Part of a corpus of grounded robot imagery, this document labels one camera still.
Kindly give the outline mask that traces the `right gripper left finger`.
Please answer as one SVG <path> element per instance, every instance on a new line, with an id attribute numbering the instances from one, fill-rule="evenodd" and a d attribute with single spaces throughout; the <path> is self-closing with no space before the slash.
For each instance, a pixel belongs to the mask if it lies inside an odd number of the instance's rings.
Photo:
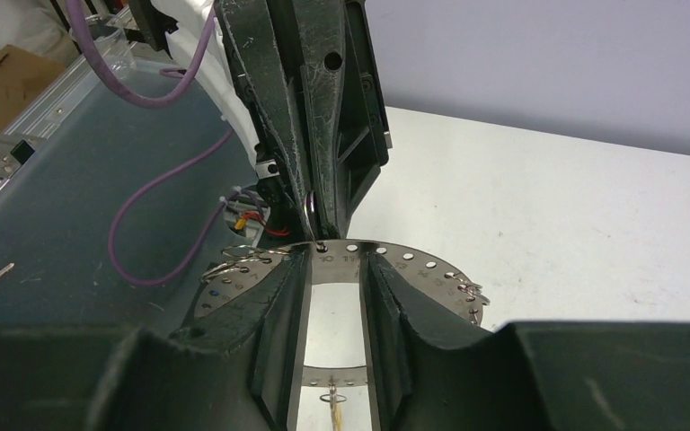
<path id="1" fill-rule="evenodd" d="M 291 430 L 311 254 L 162 336 L 145 327 L 0 327 L 0 430 Z"/>

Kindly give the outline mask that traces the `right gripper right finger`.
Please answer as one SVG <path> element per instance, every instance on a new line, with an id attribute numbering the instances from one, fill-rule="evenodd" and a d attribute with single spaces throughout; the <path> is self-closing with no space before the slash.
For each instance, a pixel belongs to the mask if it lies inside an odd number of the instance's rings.
<path id="1" fill-rule="evenodd" d="M 368 254 L 360 283 L 383 430 L 690 430 L 690 323 L 482 329 Z"/>

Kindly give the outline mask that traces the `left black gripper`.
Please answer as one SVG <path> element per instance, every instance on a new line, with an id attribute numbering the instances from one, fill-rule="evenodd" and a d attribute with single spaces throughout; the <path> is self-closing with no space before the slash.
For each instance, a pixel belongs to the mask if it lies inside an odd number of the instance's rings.
<path id="1" fill-rule="evenodd" d="M 283 201 L 308 237 L 340 238 L 347 229 L 336 154 L 341 114 L 347 217 L 389 161 L 366 3 L 216 1 L 214 11 L 240 94 L 281 162 Z"/>

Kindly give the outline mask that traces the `round steel key organizer disc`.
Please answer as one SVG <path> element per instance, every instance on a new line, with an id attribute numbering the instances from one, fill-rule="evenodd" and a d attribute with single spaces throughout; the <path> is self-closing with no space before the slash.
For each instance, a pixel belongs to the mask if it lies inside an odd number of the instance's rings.
<path id="1" fill-rule="evenodd" d="M 310 257 L 310 266 L 303 270 L 311 272 L 314 286 L 359 282 L 368 256 L 375 255 L 397 276 L 395 286 L 417 289 L 417 294 L 405 302 L 411 313 L 405 325 L 416 328 L 403 331 L 409 370 L 403 383 L 388 383 L 390 391 L 444 400 L 484 392 L 485 381 L 473 372 L 469 352 L 442 347 L 453 340 L 474 343 L 488 336 L 480 327 L 486 301 L 463 273 L 444 260 L 396 244 L 358 241 L 328 241 L 324 251 L 306 242 L 277 250 L 230 246 L 222 253 L 224 261 L 203 277 L 206 286 L 195 301 L 188 333 L 193 336 L 206 330 L 209 338 L 219 339 L 229 328 L 244 326 L 245 330 L 235 344 L 234 357 L 226 352 L 193 357 L 191 365 L 181 370 L 182 384 L 199 396 L 219 399 L 250 395 L 252 360 L 260 338 L 260 329 L 252 320 L 262 319 L 272 303 L 267 299 L 250 302 L 250 318 L 240 319 L 236 300 L 261 281 L 274 282 L 277 275 L 273 269 L 288 270 L 283 261 L 293 253 Z"/>

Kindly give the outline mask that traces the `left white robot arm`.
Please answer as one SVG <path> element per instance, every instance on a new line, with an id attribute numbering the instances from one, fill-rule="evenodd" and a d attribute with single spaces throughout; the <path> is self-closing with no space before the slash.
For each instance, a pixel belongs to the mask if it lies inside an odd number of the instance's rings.
<path id="1" fill-rule="evenodd" d="M 236 133 L 275 219 L 296 239 L 340 239 L 391 137 L 362 1 L 132 1 L 153 49 L 190 66 Z"/>

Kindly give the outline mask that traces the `silver key on disc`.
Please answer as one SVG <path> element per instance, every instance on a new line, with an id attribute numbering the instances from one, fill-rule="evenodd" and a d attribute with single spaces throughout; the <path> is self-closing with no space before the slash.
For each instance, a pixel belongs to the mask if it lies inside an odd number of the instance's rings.
<path id="1" fill-rule="evenodd" d="M 343 425 L 341 404 L 348 399 L 345 395 L 338 392 L 338 387 L 334 382 L 328 383 L 328 392 L 319 397 L 321 402 L 328 405 L 333 431 L 341 431 Z"/>

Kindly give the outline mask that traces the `cardboard box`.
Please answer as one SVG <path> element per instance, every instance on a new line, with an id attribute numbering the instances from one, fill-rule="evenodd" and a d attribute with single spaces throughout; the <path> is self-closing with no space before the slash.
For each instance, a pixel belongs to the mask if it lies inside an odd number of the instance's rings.
<path id="1" fill-rule="evenodd" d="M 7 128 L 66 67 L 27 50 L 6 45 L 0 49 L 0 131 Z"/>

